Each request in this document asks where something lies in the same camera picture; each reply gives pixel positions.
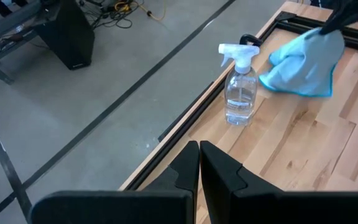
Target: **gray floor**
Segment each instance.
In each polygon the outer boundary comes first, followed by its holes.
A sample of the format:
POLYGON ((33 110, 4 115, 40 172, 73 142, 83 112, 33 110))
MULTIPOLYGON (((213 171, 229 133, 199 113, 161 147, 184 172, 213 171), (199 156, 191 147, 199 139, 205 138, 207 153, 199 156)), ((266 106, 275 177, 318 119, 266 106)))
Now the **gray floor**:
MULTIPOLYGON (((6 57, 17 78, 0 81, 0 137, 21 179, 72 140, 226 0, 167 0, 162 23, 138 10, 133 27, 96 30, 93 63, 69 71, 48 50, 25 45, 6 57)), ((158 144, 163 130, 220 75, 218 44, 256 32, 284 0, 237 0, 146 81, 55 167, 27 189, 32 203, 57 190, 114 190, 158 144)), ((145 5, 158 14, 162 0, 145 5)), ((0 202, 12 192, 0 166, 0 202)), ((12 202, 0 213, 24 223, 12 202)))

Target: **microfiber cloth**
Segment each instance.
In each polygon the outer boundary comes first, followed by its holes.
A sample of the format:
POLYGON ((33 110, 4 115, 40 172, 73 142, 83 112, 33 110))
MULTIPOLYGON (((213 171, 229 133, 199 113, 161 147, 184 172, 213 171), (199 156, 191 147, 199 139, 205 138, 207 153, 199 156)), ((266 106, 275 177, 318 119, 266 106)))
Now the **microfiber cloth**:
POLYGON ((259 76, 261 84, 301 96, 332 96, 333 72, 345 43, 339 30, 320 35, 320 29, 309 30, 271 53, 273 68, 259 76))

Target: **spray bottle cap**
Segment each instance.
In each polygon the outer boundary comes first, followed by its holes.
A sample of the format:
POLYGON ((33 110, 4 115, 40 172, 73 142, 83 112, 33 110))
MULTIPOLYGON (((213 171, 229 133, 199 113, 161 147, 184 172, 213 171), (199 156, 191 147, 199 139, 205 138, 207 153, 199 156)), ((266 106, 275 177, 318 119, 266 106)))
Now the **spray bottle cap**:
POLYGON ((219 44, 219 53, 224 55, 221 67, 229 58, 233 58, 236 72, 245 74, 251 70, 251 58, 259 54, 259 48, 253 45, 219 44))

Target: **clear spray bottle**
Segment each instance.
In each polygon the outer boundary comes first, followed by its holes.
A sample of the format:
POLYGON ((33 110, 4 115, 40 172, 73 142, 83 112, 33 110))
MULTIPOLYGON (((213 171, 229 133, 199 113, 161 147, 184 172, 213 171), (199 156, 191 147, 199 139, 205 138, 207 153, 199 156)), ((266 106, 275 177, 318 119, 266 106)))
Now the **clear spray bottle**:
POLYGON ((226 77, 224 88, 226 121, 246 126, 254 114, 258 85, 258 77, 251 67, 251 58, 259 54, 259 48, 252 45, 220 44, 219 53, 224 55, 221 66, 229 58, 233 58, 235 62, 234 70, 226 77))

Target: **wooden table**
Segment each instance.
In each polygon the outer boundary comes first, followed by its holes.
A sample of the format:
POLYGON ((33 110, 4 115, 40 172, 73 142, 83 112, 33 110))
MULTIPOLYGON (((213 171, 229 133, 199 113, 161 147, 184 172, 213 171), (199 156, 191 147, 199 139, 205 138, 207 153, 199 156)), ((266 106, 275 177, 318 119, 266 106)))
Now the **wooden table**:
MULTIPOLYGON (((257 36, 272 23, 280 11, 325 21, 331 11, 286 2, 257 36)), ((352 25, 358 29, 358 23, 352 25)), ((261 46, 252 66, 257 73, 270 68, 268 55, 298 34, 275 30, 261 46)), ((141 172, 161 148, 185 123, 192 112, 233 68, 231 64, 202 95, 148 158, 124 182, 121 189, 141 172)), ((251 125, 231 126, 225 121, 224 97, 220 94, 179 139, 158 166, 143 181, 144 188, 183 149, 189 140, 208 140, 283 190, 358 190, 358 51, 346 49, 334 71, 332 98, 303 98, 257 92, 256 113, 251 125)), ((197 223, 209 223, 201 181, 199 182, 197 223)))

